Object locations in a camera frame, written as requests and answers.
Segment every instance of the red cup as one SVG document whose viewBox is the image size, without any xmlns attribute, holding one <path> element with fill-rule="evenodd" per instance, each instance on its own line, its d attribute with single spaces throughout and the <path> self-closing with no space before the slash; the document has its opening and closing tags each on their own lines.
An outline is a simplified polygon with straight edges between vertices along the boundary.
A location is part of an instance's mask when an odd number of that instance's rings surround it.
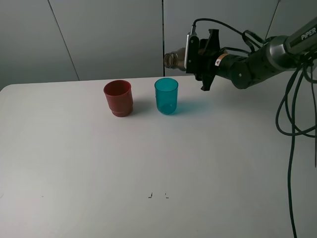
<svg viewBox="0 0 317 238">
<path fill-rule="evenodd" d="M 117 117 L 126 117 L 132 112 L 133 99 L 131 84 L 125 80 L 115 80 L 104 87 L 109 108 Z"/>
</svg>

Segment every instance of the robotic arm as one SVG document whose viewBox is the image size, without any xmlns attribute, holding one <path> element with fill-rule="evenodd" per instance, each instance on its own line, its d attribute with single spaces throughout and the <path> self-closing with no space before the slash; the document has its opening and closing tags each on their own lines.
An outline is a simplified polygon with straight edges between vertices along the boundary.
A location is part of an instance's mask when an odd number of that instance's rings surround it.
<svg viewBox="0 0 317 238">
<path fill-rule="evenodd" d="M 245 43 L 250 47 L 251 52 L 229 47 L 221 49 L 218 37 L 219 30 L 215 29 L 209 30 L 210 36 L 208 39 L 199 40 L 195 33 L 195 28 L 196 22 L 201 20 L 217 22 L 239 33 L 242 35 Z M 178 68 L 186 73 L 193 73 L 197 80 L 202 81 L 203 91 L 210 90 L 212 81 L 216 75 L 231 80 L 234 86 L 239 89 L 245 89 L 263 82 L 283 71 L 296 69 L 287 83 L 285 95 L 278 107 L 275 117 L 275 124 L 278 131 L 292 137 L 291 153 L 287 171 L 287 189 L 294 238 L 297 238 L 297 233 L 292 206 L 291 169 L 296 136 L 303 135 L 315 139 L 315 167 L 317 167 L 317 103 L 313 87 L 313 84 L 317 84 L 317 80 L 314 80 L 312 76 L 309 77 L 307 74 L 307 68 L 309 66 L 312 67 L 313 60 L 317 59 L 316 31 L 317 17 L 289 37 L 270 37 L 264 41 L 251 31 L 242 33 L 217 20 L 202 18 L 194 21 L 192 30 L 187 35 L 186 47 L 164 56 L 165 67 Z M 257 43 L 247 37 L 246 34 L 249 34 L 256 41 L 262 43 L 263 46 L 260 47 Z M 228 54 L 226 49 L 245 52 L 248 54 L 248 57 Z M 290 113 L 288 107 L 288 95 L 300 69 L 302 69 L 303 72 L 299 76 L 296 84 Z M 295 124 L 295 105 L 298 90 L 303 78 L 312 84 L 312 95 L 315 106 L 315 125 L 308 129 L 300 130 Z M 278 119 L 283 104 L 285 104 L 287 117 L 292 124 L 291 132 L 285 132 L 279 126 Z M 313 130 L 315 130 L 314 135 L 308 134 L 308 132 Z"/>
<path fill-rule="evenodd" d="M 187 35 L 186 47 L 167 53 L 164 66 L 193 73 L 196 80 L 202 81 L 203 91 L 210 90 L 216 75 L 231 80 L 239 89 L 248 88 L 281 72 L 295 69 L 301 56 L 317 49 L 317 17 L 291 36 L 268 38 L 248 57 L 228 54 L 225 49 L 230 48 L 221 49 L 219 30 L 210 29 L 209 38 L 201 40 L 195 30 L 196 21 Z M 242 37 L 247 41 L 245 32 Z"/>
</svg>

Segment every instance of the blue cup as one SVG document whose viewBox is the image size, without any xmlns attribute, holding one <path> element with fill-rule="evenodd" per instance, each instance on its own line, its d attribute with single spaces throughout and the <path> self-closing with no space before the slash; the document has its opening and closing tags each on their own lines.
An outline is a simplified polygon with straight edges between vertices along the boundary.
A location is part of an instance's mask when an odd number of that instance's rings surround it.
<svg viewBox="0 0 317 238">
<path fill-rule="evenodd" d="M 177 106 L 178 82 L 172 78 L 161 78 L 155 82 L 155 96 L 158 110 L 165 114 L 171 114 Z"/>
</svg>

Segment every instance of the black cable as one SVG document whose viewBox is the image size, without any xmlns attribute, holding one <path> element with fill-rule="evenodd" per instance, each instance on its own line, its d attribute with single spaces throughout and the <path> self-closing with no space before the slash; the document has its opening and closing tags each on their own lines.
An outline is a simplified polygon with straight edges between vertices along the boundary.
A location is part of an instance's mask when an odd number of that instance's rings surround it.
<svg viewBox="0 0 317 238">
<path fill-rule="evenodd" d="M 222 50 L 236 51 L 236 52 L 242 52 L 242 53 L 246 53 L 246 54 L 250 53 L 249 51 L 245 51 L 245 50 L 242 50 L 239 48 L 233 48 L 233 47 L 223 47 L 220 51 L 222 51 Z"/>
<path fill-rule="evenodd" d="M 258 36 L 256 33 L 250 31 L 250 30 L 245 30 L 243 33 L 245 34 L 249 34 L 250 36 L 252 36 L 257 42 L 261 43 L 261 44 L 265 44 L 265 40 L 263 40 L 260 36 Z"/>
<path fill-rule="evenodd" d="M 308 137 L 312 137 L 315 139 L 315 167 L 317 165 L 317 106 L 316 106 L 316 98 L 315 98 L 315 92 L 314 92 L 314 83 L 317 83 L 317 80 L 313 80 L 313 67 L 312 63 L 313 60 L 317 58 L 316 53 L 308 53 L 304 57 L 301 57 L 301 60 L 299 61 L 299 64 L 289 79 L 286 89 L 285 89 L 285 95 L 278 106 L 277 112 L 276 112 L 276 117 L 275 117 L 275 124 L 276 128 L 278 129 L 279 132 L 281 132 L 284 135 L 289 135 L 292 137 L 292 143 L 291 143 L 291 151 L 290 151 L 290 157 L 289 157 L 289 163 L 288 163 L 288 170 L 287 170 L 287 191 L 288 191 L 288 205 L 289 205 L 289 214 L 290 214 L 290 219 L 291 219 L 291 224 L 292 224 L 292 231 L 294 238 L 297 238 L 297 233 L 296 233 L 296 227 L 295 227 L 295 221 L 294 221 L 294 212 L 293 212 L 293 202 L 292 202 L 292 189 L 291 189 L 291 174 L 292 174 L 292 164 L 293 164 L 293 157 L 294 157 L 294 150 L 295 150 L 295 137 L 298 135 L 305 135 Z M 307 73 L 307 67 L 311 66 L 311 77 L 308 77 Z M 293 100 L 292 100 L 292 107 L 291 107 L 291 115 L 289 113 L 288 109 L 288 95 L 294 85 L 295 79 L 298 75 L 298 72 L 302 70 L 302 73 L 298 79 L 294 95 L 293 95 Z M 295 109 L 296 109 L 296 100 L 298 96 L 298 91 L 300 88 L 300 85 L 302 83 L 303 78 L 305 78 L 307 81 L 311 83 L 312 87 L 312 95 L 313 95 L 313 101 L 314 101 L 314 110 L 315 110 L 315 125 L 306 129 L 306 130 L 300 130 L 296 124 L 295 124 Z M 285 103 L 285 110 L 288 119 L 291 122 L 292 125 L 292 131 L 291 133 L 283 131 L 280 126 L 279 126 L 279 115 L 281 108 L 283 104 Z M 308 132 L 315 130 L 314 135 L 307 134 Z"/>
<path fill-rule="evenodd" d="M 313 67 L 311 67 L 311 79 L 313 79 Z M 316 106 L 316 98 L 314 91 L 314 84 L 311 83 L 312 87 L 312 95 L 314 101 L 314 110 L 315 110 L 315 124 L 317 124 L 317 106 Z M 317 128 L 315 129 L 315 168 L 317 167 Z"/>
<path fill-rule="evenodd" d="M 233 30 L 234 32 L 238 33 L 239 35 L 242 35 L 241 31 L 238 31 L 237 29 L 233 28 L 232 26 L 230 26 L 230 25 L 228 25 L 226 23 L 223 23 L 222 21 L 214 20 L 214 19 L 211 19 L 211 18 L 198 18 L 198 19 L 196 19 L 193 22 L 193 26 L 196 26 L 196 23 L 199 22 L 199 21 L 212 21 L 212 22 L 218 23 L 220 25 L 223 25 L 223 26 Z"/>
<path fill-rule="evenodd" d="M 228 24 L 226 24 L 226 23 L 223 23 L 222 21 L 218 21 L 218 20 L 211 19 L 211 18 L 198 18 L 198 19 L 196 19 L 196 20 L 193 22 L 193 27 L 196 27 L 196 23 L 199 22 L 199 21 L 211 21 L 211 22 L 215 22 L 215 23 L 218 23 L 218 24 L 220 24 L 220 25 L 223 25 L 223 26 L 229 28 L 230 30 L 232 30 L 232 31 L 234 31 L 234 32 L 236 32 L 236 33 L 238 33 L 240 36 L 242 36 L 242 34 L 243 34 L 241 31 L 238 31 L 237 29 L 233 28 L 232 26 L 230 26 L 230 25 L 228 25 Z M 257 43 L 255 43 L 253 40 L 251 40 L 249 37 L 247 37 L 247 39 L 248 39 L 252 44 L 254 44 L 256 47 L 260 48 L 260 46 L 259 46 Z"/>
<path fill-rule="evenodd" d="M 303 74 L 301 74 L 299 79 L 298 79 L 298 82 L 297 82 L 297 85 L 295 88 L 295 92 L 294 92 L 293 102 L 292 102 L 292 133 L 293 134 L 295 133 L 296 99 L 297 99 L 298 90 L 299 90 L 299 87 L 302 83 L 303 77 L 304 77 Z M 290 219 L 291 219 L 293 235 L 294 235 L 294 238 L 297 238 L 295 221 L 294 221 L 294 212 L 293 212 L 292 188 L 291 188 L 291 175 L 292 175 L 294 150 L 295 150 L 295 136 L 292 135 L 291 152 L 290 152 L 290 156 L 289 156 L 288 169 L 287 169 L 287 191 L 288 191 L 289 215 L 290 215 Z"/>
<path fill-rule="evenodd" d="M 251 52 L 254 53 L 255 49 L 253 44 L 251 43 L 250 39 L 246 36 L 245 33 L 242 33 L 242 40 L 244 41 L 244 43 L 246 43 L 246 45 L 250 48 Z"/>
<path fill-rule="evenodd" d="M 289 80 L 287 86 L 286 86 L 286 91 L 285 91 L 285 110 L 286 110 L 286 115 L 287 115 L 287 118 L 288 120 L 290 121 L 290 123 L 292 123 L 292 118 L 291 118 L 291 115 L 289 113 L 289 109 L 288 109 L 288 93 L 289 91 L 291 90 L 293 84 L 294 84 L 294 81 L 295 81 L 295 78 L 292 78 L 292 80 Z M 296 125 L 295 125 L 295 129 L 299 132 L 302 132 Z M 316 138 L 315 135 L 309 135 L 307 133 L 303 133 L 304 136 L 307 136 L 307 137 L 310 137 L 310 138 Z"/>
</svg>

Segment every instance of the cup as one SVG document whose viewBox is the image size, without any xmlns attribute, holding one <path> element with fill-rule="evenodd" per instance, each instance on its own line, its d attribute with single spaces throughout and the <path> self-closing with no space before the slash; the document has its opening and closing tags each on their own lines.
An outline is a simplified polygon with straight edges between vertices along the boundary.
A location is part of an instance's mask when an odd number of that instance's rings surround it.
<svg viewBox="0 0 317 238">
<path fill-rule="evenodd" d="M 104 87 L 109 108 L 116 117 L 126 117 L 133 110 L 131 84 L 125 80 L 115 80 Z"/>
<path fill-rule="evenodd" d="M 161 78 L 155 82 L 155 96 L 158 110 L 171 114 L 177 107 L 178 82 L 172 78 Z"/>
</svg>

